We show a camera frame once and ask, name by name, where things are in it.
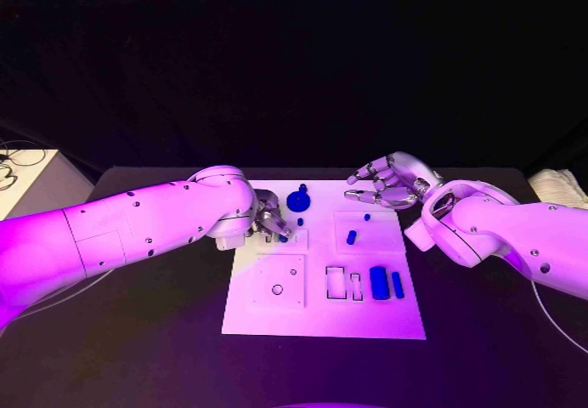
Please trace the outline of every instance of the robotic hand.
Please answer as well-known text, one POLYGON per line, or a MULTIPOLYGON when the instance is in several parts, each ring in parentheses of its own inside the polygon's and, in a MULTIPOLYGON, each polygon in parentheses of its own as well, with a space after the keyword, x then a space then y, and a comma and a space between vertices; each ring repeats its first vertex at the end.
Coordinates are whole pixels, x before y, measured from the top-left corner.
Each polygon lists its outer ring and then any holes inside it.
POLYGON ((421 218, 403 231, 416 247, 439 247, 467 267, 490 255, 532 281, 588 299, 588 211, 556 204, 520 205, 481 181, 449 183, 411 155, 396 152, 363 166, 347 179, 373 178, 374 192, 344 196, 403 209, 422 202, 421 218))
POLYGON ((285 235, 278 197, 253 190, 238 168, 209 167, 187 181, 131 190, 79 206, 0 222, 0 330, 52 292, 190 244, 219 250, 253 232, 285 235))

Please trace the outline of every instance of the white platform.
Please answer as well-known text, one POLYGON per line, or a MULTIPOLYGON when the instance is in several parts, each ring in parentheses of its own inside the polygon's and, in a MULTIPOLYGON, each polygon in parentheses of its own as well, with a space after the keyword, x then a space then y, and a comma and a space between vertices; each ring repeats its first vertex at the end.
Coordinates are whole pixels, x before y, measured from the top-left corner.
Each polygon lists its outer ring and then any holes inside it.
MULTIPOLYGON (((425 339, 396 213, 346 200, 344 181, 253 180, 251 184, 278 195, 294 236, 281 243, 265 242, 255 234, 236 250, 222 333, 425 339), (285 198, 301 183, 311 205, 304 212, 291 212, 285 198), (301 227, 298 218, 304 219, 301 227), (349 230, 357 232, 353 246, 349 230), (386 268, 389 300, 372 298, 373 266, 386 268), (346 299, 327 298, 327 267, 344 268, 346 299), (392 272, 400 275, 403 299, 395 298, 392 272), (351 292, 351 274, 360 275, 362 297, 351 292)), ((370 187, 369 182, 354 185, 356 189, 370 187)))

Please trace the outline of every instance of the black table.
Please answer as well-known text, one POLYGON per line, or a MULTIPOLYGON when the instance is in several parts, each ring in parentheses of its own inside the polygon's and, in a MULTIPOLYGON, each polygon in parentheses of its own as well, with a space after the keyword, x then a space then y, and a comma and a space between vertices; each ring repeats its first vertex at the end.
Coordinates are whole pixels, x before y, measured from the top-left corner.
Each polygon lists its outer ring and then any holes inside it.
MULTIPOLYGON (((112 168, 91 199, 194 168, 112 168)), ((353 169, 251 168, 249 179, 343 179, 353 169)), ((536 201, 513 169, 438 169, 536 201)), ((406 227, 418 209, 399 213, 406 227)), ((560 336, 527 280, 497 258, 474 269, 406 242, 426 341, 220 335, 233 252, 215 241, 117 270, 0 337, 0 406, 585 406, 588 355, 560 336)), ((540 288, 588 344, 588 303, 540 288)))

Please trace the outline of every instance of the metal robot hand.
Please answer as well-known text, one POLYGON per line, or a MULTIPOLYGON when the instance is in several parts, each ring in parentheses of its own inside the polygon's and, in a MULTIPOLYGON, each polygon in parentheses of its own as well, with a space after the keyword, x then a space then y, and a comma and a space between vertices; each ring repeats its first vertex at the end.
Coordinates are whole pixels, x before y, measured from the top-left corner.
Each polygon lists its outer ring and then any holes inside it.
POLYGON ((252 236, 258 232, 264 236, 269 236, 275 233, 289 238, 291 229, 282 220, 278 196, 269 190, 253 191, 256 197, 256 214, 253 224, 248 231, 248 236, 252 236))
POLYGON ((444 184, 441 176, 429 166, 402 151, 380 157, 359 168, 349 177, 347 184, 367 178, 373 178, 376 191, 347 190, 346 198, 396 210, 411 207, 416 201, 423 202, 444 184))

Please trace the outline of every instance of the dark backdrop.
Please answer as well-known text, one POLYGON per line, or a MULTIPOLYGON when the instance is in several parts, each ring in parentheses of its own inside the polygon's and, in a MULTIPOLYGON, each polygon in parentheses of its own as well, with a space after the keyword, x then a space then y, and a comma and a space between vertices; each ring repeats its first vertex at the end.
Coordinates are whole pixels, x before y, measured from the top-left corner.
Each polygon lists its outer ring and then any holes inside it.
POLYGON ((581 9, 39 3, 1 3, 0 117, 96 172, 359 167, 395 150, 435 166, 582 166, 581 9))

